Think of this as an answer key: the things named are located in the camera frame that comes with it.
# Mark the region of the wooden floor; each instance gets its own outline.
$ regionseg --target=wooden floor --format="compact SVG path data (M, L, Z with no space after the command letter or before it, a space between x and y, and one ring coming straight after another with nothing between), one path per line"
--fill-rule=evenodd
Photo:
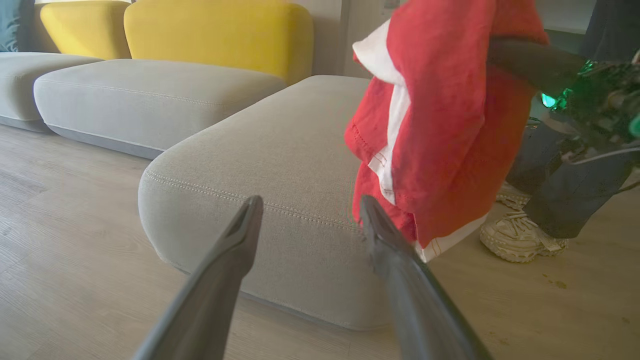
M148 161L0 126L0 359L129 359L184 282L140 226ZM514 265L477 236L431 267L496 359L637 359L640 192L558 258ZM496 208L495 217L503 209ZM349 332L239 299L227 359L397 359Z

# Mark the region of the beige sneaker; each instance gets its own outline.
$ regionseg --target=beige sneaker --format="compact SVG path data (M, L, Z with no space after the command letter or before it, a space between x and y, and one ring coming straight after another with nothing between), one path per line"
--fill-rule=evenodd
M480 240L494 254L513 263L528 263L536 255L555 256L569 245L567 239L545 234L524 211L508 213L485 224L480 230Z
M531 195L514 188L506 181L502 184L495 200L515 211L520 211L529 202Z

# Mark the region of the gray sofa seat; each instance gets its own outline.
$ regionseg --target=gray sofa seat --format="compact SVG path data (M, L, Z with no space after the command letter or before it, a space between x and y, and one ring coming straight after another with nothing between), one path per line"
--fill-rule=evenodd
M96 58L49 53L0 53L0 124L48 131L36 108L33 84L55 70L101 61Z
M349 329L389 320L382 284L351 219L359 161L343 134L368 81L314 76L172 147L145 171L144 229L160 257L191 272L242 201L265 201L241 290Z
M123 59L42 76L35 99L58 134L152 159L285 86L261 72Z

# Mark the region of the glowing green led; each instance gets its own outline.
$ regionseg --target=glowing green led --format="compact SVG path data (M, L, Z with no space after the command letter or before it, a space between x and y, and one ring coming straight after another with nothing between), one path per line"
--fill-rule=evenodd
M629 124L629 133L636 138L640 138L640 115L631 120L631 123Z
M547 94L542 94L542 105L544 105L546 108L552 108L555 104L556 100L553 97Z

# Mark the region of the dark clothing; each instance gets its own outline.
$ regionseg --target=dark clothing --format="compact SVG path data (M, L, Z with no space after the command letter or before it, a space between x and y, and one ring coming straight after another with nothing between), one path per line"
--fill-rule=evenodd
M630 62L638 49L640 0L598 0L580 54ZM532 194L524 211L548 235L574 238L627 180L634 154L569 165L559 159L557 143L562 138L544 125L527 131L507 182Z

